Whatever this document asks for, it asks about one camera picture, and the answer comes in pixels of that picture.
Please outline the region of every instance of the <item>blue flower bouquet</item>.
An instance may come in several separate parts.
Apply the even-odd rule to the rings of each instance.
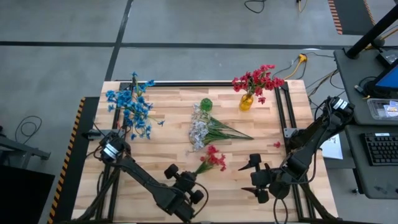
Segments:
[[[149,111],[153,109],[153,104],[145,102],[143,93],[146,92],[147,87],[154,86],[155,81],[151,80],[145,84],[138,85],[136,82],[137,73],[132,73],[132,90],[113,91],[108,90],[105,96],[108,98],[108,111],[112,110],[124,110],[124,120],[126,126],[130,127],[132,133],[130,135],[131,140],[134,140],[137,136],[140,138],[150,139],[150,132],[152,125],[150,119],[157,122],[158,125],[164,124],[164,121],[157,121],[149,115]]]

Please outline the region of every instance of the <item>keyboard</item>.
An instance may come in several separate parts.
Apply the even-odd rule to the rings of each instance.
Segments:
[[[371,166],[398,166],[398,133],[360,135]]]

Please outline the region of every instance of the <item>glass vase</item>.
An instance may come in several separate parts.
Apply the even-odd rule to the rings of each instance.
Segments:
[[[251,105],[253,104],[254,97],[252,95],[245,94],[241,98],[241,102],[239,103],[239,109],[241,111],[250,110]]]

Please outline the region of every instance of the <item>concrete floor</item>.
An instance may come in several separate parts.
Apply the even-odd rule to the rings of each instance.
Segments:
[[[0,0],[0,41],[114,43],[126,3]],[[368,3],[376,22],[394,6],[393,0]],[[351,45],[359,38],[336,33],[326,0],[310,0],[301,14],[295,1],[268,0],[258,15],[238,0],[135,0],[123,42]],[[398,35],[388,38],[387,45],[398,45]],[[42,117],[42,128],[29,145],[52,153],[49,161],[33,159],[29,169],[58,178],[78,102],[99,95],[112,51],[113,47],[0,46],[0,125],[13,136],[25,116]],[[129,78],[134,70],[143,80],[231,80],[263,63],[276,64],[276,70],[285,68],[300,52],[313,51],[121,48],[112,80]],[[316,53],[333,55],[332,50]],[[303,79],[309,85],[335,68],[332,58],[310,54]],[[333,82],[342,86],[338,75]],[[341,92],[325,83],[312,100],[319,104]],[[328,170],[328,175],[341,218],[396,223],[398,213],[393,209],[398,201],[351,195],[356,186],[350,170]],[[47,220],[54,190],[55,185],[41,223]]]

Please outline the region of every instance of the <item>wooden tabletop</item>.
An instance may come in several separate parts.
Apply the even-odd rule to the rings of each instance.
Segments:
[[[290,96],[294,106],[294,113],[299,128],[306,128],[313,120],[308,104],[304,82],[301,80],[288,81]],[[111,129],[114,112],[107,111],[105,93],[108,90],[118,90],[119,82],[105,82],[99,99],[95,123],[101,129]],[[127,142],[131,145],[132,156],[150,175],[159,182],[172,185],[174,179],[167,180],[164,170],[172,163],[180,171],[195,171],[200,165],[200,156],[205,151],[189,153],[192,145],[188,139],[192,105],[203,98],[213,101],[213,116],[238,131],[250,135],[254,140],[227,140],[214,142],[214,145],[226,155],[227,169],[221,172],[213,169],[200,174],[197,182],[203,184],[208,190],[210,199],[203,211],[193,222],[272,222],[274,216],[272,206],[274,197],[265,204],[258,204],[253,194],[241,190],[241,187],[252,187],[250,173],[252,170],[238,171],[248,163],[249,154],[260,153],[262,162],[267,162],[271,167],[279,167],[285,157],[284,141],[280,128],[279,114],[274,91],[266,91],[266,102],[261,105],[255,102],[248,112],[238,108],[243,92],[236,93],[231,87],[152,87],[145,94],[146,101],[154,104],[152,116],[164,119],[164,126],[153,125],[151,140],[135,139]],[[288,119],[285,106],[285,117]],[[274,147],[279,141],[280,148]],[[89,145],[88,152],[98,146],[98,141]],[[100,172],[103,170],[102,162],[94,157],[89,157],[83,169],[78,196],[73,211],[73,218],[79,217],[96,196],[96,185]],[[312,175],[312,166],[308,176]],[[337,211],[326,173],[322,154],[317,154],[317,173],[310,184],[319,201],[332,214],[337,217]],[[103,216],[107,214],[109,195],[105,202]],[[300,189],[302,207],[305,216],[308,216],[303,192]],[[194,209],[198,210],[204,200]],[[289,221],[297,221],[297,212],[293,193],[285,198],[288,207]],[[281,203],[277,204],[277,217],[281,222],[285,218],[285,210]],[[159,209],[152,195],[139,185],[131,176],[121,173],[118,197],[114,214],[115,222],[180,222],[175,216],[170,216]]]

